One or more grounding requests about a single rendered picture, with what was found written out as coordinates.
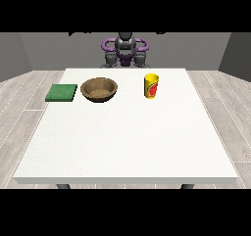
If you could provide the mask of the brown wooden bowl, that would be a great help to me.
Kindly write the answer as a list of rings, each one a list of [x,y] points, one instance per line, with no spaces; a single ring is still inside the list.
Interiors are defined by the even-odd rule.
[[[81,94],[93,103],[104,103],[112,99],[118,90],[118,84],[107,77],[95,77],[86,80],[80,87]]]

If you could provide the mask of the yellow cup with melon print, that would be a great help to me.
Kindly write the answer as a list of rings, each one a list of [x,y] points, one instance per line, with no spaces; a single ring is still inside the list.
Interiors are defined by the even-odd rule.
[[[154,99],[157,93],[159,76],[155,73],[147,73],[144,76],[144,96]]]

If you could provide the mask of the green square pad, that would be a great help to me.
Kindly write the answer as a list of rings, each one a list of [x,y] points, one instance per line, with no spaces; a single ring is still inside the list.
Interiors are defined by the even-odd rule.
[[[71,102],[77,89],[76,84],[53,84],[46,97],[46,102]]]

